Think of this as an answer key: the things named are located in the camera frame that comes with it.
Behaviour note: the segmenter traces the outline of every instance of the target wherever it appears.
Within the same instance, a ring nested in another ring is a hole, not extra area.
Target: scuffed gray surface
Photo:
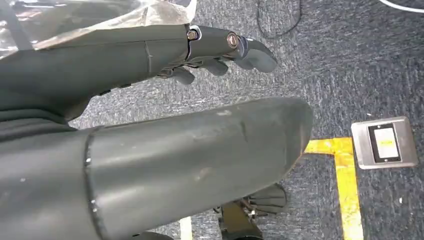
[[[393,2],[424,8],[420,0]],[[303,0],[302,13],[294,31],[265,39],[296,22],[297,0],[200,0],[194,23],[232,29],[263,41],[279,61],[277,70],[262,74],[231,65],[224,77],[199,70],[189,87],[151,79],[95,97],[72,124],[87,128],[128,123],[248,99],[297,96],[315,111],[315,138],[348,136],[356,121],[408,116],[422,163],[424,14],[401,12],[377,0]],[[405,169],[359,169],[357,175],[365,239],[424,239],[422,164]],[[342,239],[331,157],[305,156],[282,185],[289,197],[286,212],[258,223],[268,240]],[[192,220],[196,240],[219,239],[212,212]],[[157,231],[178,237],[179,224]]]

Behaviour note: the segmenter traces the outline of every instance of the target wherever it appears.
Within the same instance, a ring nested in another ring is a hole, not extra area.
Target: screw head
[[[235,49],[239,45],[239,38],[234,32],[230,32],[226,38],[230,48]]]
[[[187,32],[188,40],[196,40],[199,38],[199,34],[196,30],[190,30]]]

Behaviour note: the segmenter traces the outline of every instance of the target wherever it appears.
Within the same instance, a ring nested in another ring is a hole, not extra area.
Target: clear plastic sheet
[[[190,23],[197,0],[0,1],[0,59],[96,30]]]

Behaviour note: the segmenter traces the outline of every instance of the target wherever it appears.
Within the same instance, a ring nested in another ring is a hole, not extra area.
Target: robotic finger
[[[245,70],[257,69],[270,73],[277,67],[273,53],[260,41],[235,34],[233,31],[192,25],[187,32],[188,51],[184,62],[169,66],[158,77],[175,78],[189,85],[194,75],[183,66],[208,70],[214,76],[228,71],[225,62],[233,61]]]

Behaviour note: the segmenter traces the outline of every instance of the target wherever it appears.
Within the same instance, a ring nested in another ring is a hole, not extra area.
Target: robotic hand
[[[0,110],[19,111],[0,114],[0,121],[37,109],[65,123],[80,116],[93,96],[113,88],[156,76],[187,85],[195,77],[185,67],[205,68],[221,76],[228,69],[227,61],[265,73],[277,66],[261,42],[229,30],[188,25],[97,30],[2,59]]]

